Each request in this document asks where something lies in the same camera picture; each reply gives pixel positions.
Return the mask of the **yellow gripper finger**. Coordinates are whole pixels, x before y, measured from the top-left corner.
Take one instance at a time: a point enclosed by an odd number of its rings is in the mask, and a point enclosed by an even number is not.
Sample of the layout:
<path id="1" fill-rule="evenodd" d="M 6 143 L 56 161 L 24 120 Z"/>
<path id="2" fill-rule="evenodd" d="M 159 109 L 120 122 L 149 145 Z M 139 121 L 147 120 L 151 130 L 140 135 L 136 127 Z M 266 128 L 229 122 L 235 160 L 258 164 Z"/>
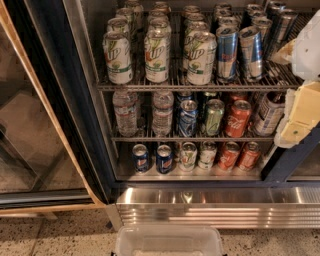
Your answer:
<path id="1" fill-rule="evenodd" d="M 274 63 L 287 65 L 292 62 L 293 48 L 295 46 L 296 40 L 293 39 L 287 44 L 285 44 L 279 51 L 272 55 L 271 60 Z"/>
<path id="2" fill-rule="evenodd" d="M 276 146 L 298 145 L 320 122 L 320 82 L 305 81 L 298 89 L 288 89 L 284 117 L 274 138 Z"/>

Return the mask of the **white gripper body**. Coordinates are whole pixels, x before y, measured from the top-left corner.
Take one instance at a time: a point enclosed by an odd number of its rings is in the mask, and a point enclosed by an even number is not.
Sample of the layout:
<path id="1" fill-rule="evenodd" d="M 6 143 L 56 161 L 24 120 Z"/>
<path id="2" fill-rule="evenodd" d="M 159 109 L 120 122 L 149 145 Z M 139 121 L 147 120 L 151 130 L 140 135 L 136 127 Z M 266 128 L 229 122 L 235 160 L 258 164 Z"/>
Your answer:
<path id="1" fill-rule="evenodd" d="M 292 52 L 293 73 L 309 81 L 320 81 L 320 10 L 298 34 Z"/>

